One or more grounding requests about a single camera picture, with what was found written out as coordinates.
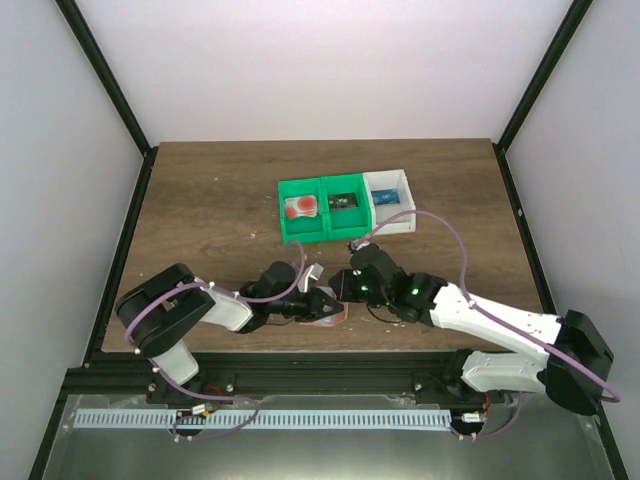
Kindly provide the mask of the pink leather card holder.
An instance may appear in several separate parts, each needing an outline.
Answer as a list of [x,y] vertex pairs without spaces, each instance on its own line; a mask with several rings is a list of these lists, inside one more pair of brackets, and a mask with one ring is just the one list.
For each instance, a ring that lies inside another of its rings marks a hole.
[[312,327],[326,327],[326,328],[335,327],[338,324],[344,322],[348,318],[348,304],[342,303],[341,306],[343,307],[343,310],[340,313],[327,316],[318,320],[300,322],[300,325],[312,326]]

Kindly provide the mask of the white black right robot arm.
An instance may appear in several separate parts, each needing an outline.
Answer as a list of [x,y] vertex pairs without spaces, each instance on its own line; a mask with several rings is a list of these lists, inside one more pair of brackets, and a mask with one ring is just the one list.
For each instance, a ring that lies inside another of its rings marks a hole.
[[347,303],[385,307],[407,323],[454,330],[503,347],[473,351],[462,360],[470,389],[545,394],[558,406],[591,416],[603,400],[613,353],[591,319],[570,310],[537,314],[475,295],[424,272],[407,273],[375,244],[353,252],[350,266],[329,286]]

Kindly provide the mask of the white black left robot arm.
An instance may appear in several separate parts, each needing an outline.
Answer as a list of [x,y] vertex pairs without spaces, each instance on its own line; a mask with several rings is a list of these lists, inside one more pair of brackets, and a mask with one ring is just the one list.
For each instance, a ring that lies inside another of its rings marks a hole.
[[124,294],[114,310],[135,351],[185,386],[198,375],[199,365],[184,337],[199,323],[248,334],[265,326],[273,315],[320,326],[343,320],[346,306],[331,289],[316,284],[322,272],[317,263],[300,271],[276,261],[258,280],[231,293],[177,263]]

